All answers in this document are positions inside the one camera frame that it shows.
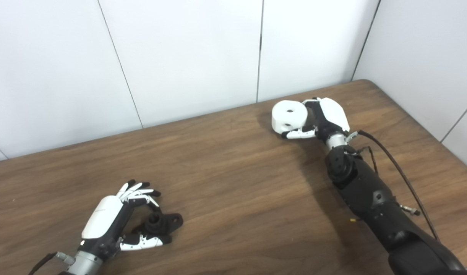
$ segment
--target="wooden table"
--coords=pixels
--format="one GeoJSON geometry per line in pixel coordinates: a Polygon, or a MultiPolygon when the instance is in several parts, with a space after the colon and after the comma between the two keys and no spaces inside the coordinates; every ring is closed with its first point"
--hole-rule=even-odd
{"type": "MultiPolygon", "coordinates": [[[[441,240],[467,266],[467,167],[369,81],[284,99],[314,96],[338,101],[353,130],[387,146],[441,240]]],[[[370,230],[349,221],[326,176],[322,142],[272,131],[277,101],[0,162],[0,275],[27,274],[48,252],[74,254],[99,200],[131,178],[151,181],[163,211],[185,223],[172,244],[122,252],[102,274],[391,274],[370,230]]],[[[367,144],[399,202],[415,207],[383,152],[362,136],[352,142],[367,144]]],[[[429,231],[423,217],[413,220],[429,231]]],[[[50,261],[37,274],[63,267],[50,261]]]]}

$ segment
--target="white cylindrical object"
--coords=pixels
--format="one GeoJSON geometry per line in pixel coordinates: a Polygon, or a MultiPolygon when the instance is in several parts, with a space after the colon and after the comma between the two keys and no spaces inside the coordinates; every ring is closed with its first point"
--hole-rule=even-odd
{"type": "Polygon", "coordinates": [[[283,100],[274,105],[271,112],[272,129],[281,134],[305,126],[308,111],[298,101],[283,100]]]}

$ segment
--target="white wall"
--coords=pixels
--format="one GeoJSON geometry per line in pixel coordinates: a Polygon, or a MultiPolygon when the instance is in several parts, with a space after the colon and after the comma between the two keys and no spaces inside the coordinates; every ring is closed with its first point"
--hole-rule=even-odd
{"type": "Polygon", "coordinates": [[[259,101],[351,80],[378,0],[265,0],[259,101]]]}
{"type": "Polygon", "coordinates": [[[348,81],[376,4],[0,1],[0,159],[348,81]]]}
{"type": "Polygon", "coordinates": [[[2,152],[140,128],[96,1],[0,1],[2,152]]]}
{"type": "Polygon", "coordinates": [[[144,127],[256,102],[262,0],[101,0],[144,127]]]}
{"type": "Polygon", "coordinates": [[[442,140],[467,108],[467,0],[382,0],[354,75],[363,78],[442,140]]]}

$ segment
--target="white robotic hand cover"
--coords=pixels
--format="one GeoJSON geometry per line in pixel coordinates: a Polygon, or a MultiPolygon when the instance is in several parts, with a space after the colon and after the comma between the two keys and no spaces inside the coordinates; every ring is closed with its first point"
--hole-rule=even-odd
{"type": "Polygon", "coordinates": [[[317,98],[320,103],[320,107],[324,112],[324,116],[329,122],[338,125],[343,131],[349,132],[349,123],[347,122],[347,116],[345,116],[344,109],[342,106],[333,99],[325,97],[323,99],[317,98]]]}
{"type": "Polygon", "coordinates": [[[272,108],[272,129],[281,134],[285,139],[309,139],[317,136],[317,131],[319,130],[315,125],[305,126],[308,113],[306,112],[307,103],[317,102],[319,107],[324,114],[324,117],[328,122],[331,122],[339,126],[344,132],[349,132],[350,127],[347,122],[347,117],[342,106],[336,101],[325,97],[323,99],[307,99],[301,104],[296,101],[287,101],[283,100],[278,102],[272,108]],[[287,103],[291,105],[299,104],[305,109],[304,112],[299,111],[300,108],[297,108],[298,115],[292,115],[292,113],[285,113],[285,108],[288,108],[287,103]],[[296,125],[293,127],[286,127],[286,125],[296,125]]]}

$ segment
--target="black mechanical part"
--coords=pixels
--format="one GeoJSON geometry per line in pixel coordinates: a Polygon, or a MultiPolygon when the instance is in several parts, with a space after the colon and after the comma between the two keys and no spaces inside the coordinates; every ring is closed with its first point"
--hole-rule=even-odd
{"type": "Polygon", "coordinates": [[[317,126],[317,139],[320,139],[324,143],[326,143],[327,139],[333,134],[341,133],[347,136],[348,133],[343,131],[339,125],[333,124],[332,122],[326,119],[324,111],[320,106],[320,102],[309,101],[305,103],[305,106],[307,108],[310,108],[314,114],[315,125],[317,126]]]}
{"type": "Polygon", "coordinates": [[[130,235],[126,235],[123,243],[130,245],[138,244],[139,236],[143,235],[147,239],[157,237],[163,244],[169,244],[172,242],[170,233],[173,233],[182,225],[183,217],[180,214],[154,212],[141,225],[134,228],[130,235]]]}
{"type": "Polygon", "coordinates": [[[405,176],[405,173],[403,173],[403,170],[398,165],[396,160],[393,158],[391,153],[389,153],[388,150],[385,148],[385,146],[383,146],[383,144],[381,144],[381,142],[378,139],[376,139],[375,137],[373,137],[371,134],[368,134],[367,132],[365,132],[363,130],[359,130],[357,133],[360,134],[361,136],[365,136],[368,139],[371,139],[372,141],[374,141],[385,152],[385,154],[388,156],[388,158],[391,160],[391,162],[394,164],[394,166],[398,170],[398,173],[400,173],[400,175],[402,176],[403,181],[405,181],[405,184],[407,185],[407,187],[409,188],[409,190],[412,193],[413,197],[415,198],[415,201],[419,205],[419,208],[422,211],[422,214],[424,215],[425,220],[427,221],[427,224],[429,225],[429,228],[431,228],[432,235],[434,235],[434,238],[437,241],[440,241],[438,233],[436,232],[436,229],[434,228],[434,225],[432,224],[432,221],[429,218],[429,215],[427,214],[427,211],[425,210],[424,204],[422,204],[422,202],[420,201],[420,199],[419,199],[419,197],[417,195],[417,192],[413,189],[413,186],[410,183],[410,180],[407,178],[407,176],[405,176]]]}
{"type": "Polygon", "coordinates": [[[351,211],[366,222],[389,253],[396,275],[467,274],[443,244],[425,233],[402,211],[391,190],[350,146],[326,157],[329,178],[351,211]]]}

